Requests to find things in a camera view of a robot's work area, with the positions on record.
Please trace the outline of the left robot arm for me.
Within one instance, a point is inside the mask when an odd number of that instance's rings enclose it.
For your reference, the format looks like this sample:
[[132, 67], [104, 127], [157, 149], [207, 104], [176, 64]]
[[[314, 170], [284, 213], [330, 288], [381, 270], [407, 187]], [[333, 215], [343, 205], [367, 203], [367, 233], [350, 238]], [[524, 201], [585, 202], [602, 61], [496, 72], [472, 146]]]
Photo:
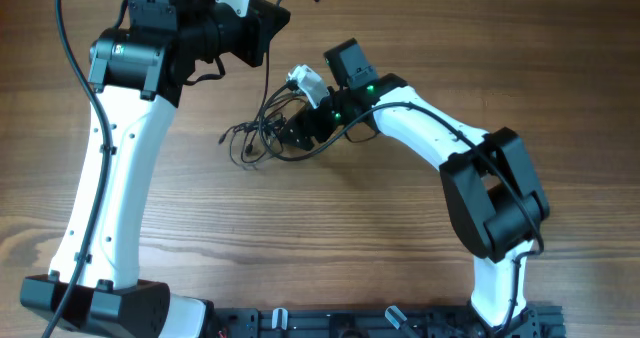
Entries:
[[123, 0], [79, 81], [90, 133], [70, 220], [21, 304], [50, 329], [101, 337], [223, 337], [211, 301], [139, 276], [143, 212], [157, 156], [197, 62], [225, 53], [260, 66], [289, 12], [266, 0]]

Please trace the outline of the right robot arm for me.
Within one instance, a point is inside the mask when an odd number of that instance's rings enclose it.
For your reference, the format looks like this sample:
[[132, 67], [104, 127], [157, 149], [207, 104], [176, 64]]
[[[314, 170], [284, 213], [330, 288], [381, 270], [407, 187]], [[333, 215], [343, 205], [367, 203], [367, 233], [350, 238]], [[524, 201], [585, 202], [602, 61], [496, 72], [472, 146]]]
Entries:
[[307, 100], [277, 135], [310, 158], [363, 123], [423, 158], [440, 175], [450, 224], [474, 257], [470, 308], [486, 334], [506, 337], [524, 324], [526, 262], [544, 250], [541, 225], [550, 206], [520, 136], [490, 133], [427, 103], [405, 79], [381, 76], [358, 42], [324, 54], [338, 85], [307, 65], [286, 86]]

